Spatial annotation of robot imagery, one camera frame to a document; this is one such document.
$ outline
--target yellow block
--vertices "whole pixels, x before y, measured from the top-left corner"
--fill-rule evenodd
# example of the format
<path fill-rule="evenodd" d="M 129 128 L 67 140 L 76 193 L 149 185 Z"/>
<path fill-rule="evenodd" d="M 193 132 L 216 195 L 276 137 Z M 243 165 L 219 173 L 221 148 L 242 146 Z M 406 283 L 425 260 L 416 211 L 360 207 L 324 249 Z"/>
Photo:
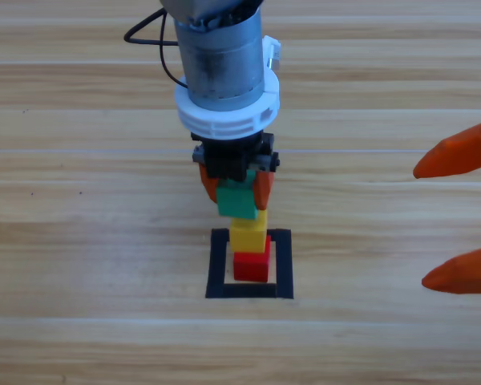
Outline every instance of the yellow block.
<path fill-rule="evenodd" d="M 263 253 L 267 237 L 267 210 L 260 210 L 257 219 L 233 218 L 230 226 L 230 247 L 234 252 Z"/>

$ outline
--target red block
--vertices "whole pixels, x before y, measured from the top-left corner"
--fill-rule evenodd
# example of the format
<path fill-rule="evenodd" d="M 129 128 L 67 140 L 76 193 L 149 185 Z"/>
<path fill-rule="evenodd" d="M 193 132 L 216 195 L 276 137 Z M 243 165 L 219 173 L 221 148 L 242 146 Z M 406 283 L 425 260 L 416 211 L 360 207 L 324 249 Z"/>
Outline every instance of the red block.
<path fill-rule="evenodd" d="M 236 281 L 265 282 L 269 280 L 271 237 L 265 238 L 263 253 L 234 253 L 233 277 Z"/>

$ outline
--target orange gripper pad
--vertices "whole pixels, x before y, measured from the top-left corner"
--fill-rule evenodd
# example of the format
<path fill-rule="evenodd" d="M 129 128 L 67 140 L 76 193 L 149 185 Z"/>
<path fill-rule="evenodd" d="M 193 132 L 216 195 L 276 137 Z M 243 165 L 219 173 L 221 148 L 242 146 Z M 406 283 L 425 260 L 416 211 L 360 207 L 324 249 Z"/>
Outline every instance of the orange gripper pad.
<path fill-rule="evenodd" d="M 212 200 L 212 202 L 217 203 L 217 195 L 216 195 L 216 188 L 219 184 L 219 178 L 209 178 L 207 174 L 207 169 L 205 166 L 200 164 L 200 175 L 201 175 L 201 183 L 207 190 L 207 194 Z"/>
<path fill-rule="evenodd" d="M 253 196 L 255 206 L 259 210 L 266 210 L 269 203 L 269 195 L 274 182 L 274 172 L 257 171 L 257 176 L 253 182 Z"/>
<path fill-rule="evenodd" d="M 464 174 L 481 168 L 481 124 L 442 140 L 415 166 L 415 178 Z"/>
<path fill-rule="evenodd" d="M 433 269 L 422 284 L 445 293 L 481 294 L 481 249 L 454 257 Z"/>

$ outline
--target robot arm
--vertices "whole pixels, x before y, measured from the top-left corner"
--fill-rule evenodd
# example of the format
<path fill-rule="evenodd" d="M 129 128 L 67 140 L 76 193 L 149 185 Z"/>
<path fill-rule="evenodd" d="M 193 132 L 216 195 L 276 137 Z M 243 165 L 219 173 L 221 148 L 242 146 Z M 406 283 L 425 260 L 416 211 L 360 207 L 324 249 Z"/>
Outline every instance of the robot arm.
<path fill-rule="evenodd" d="M 274 137 L 264 130 L 276 119 L 280 107 L 279 66 L 281 44 L 262 38 L 262 0 L 161 0 L 164 9 L 148 21 L 163 16 L 159 41 L 178 45 L 185 77 L 175 101 L 182 124 L 195 141 L 202 142 L 193 160 L 205 166 L 209 178 L 243 181 L 249 169 L 275 172 Z M 178 42 L 164 41 L 167 13 L 175 19 Z M 134 27 L 125 36 L 130 43 Z"/>

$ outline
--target tabletop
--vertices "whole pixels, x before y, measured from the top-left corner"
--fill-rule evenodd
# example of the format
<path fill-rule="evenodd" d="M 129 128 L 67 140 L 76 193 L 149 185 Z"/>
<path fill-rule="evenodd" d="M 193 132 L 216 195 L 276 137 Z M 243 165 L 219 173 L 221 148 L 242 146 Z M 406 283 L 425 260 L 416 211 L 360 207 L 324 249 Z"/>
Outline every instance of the tabletop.
<path fill-rule="evenodd" d="M 265 1 L 294 300 L 204 296 L 228 220 L 122 39 L 159 6 L 0 0 L 0 385 L 480 385 L 481 296 L 421 279 L 481 248 L 481 170 L 412 170 L 481 122 L 481 0 Z"/>

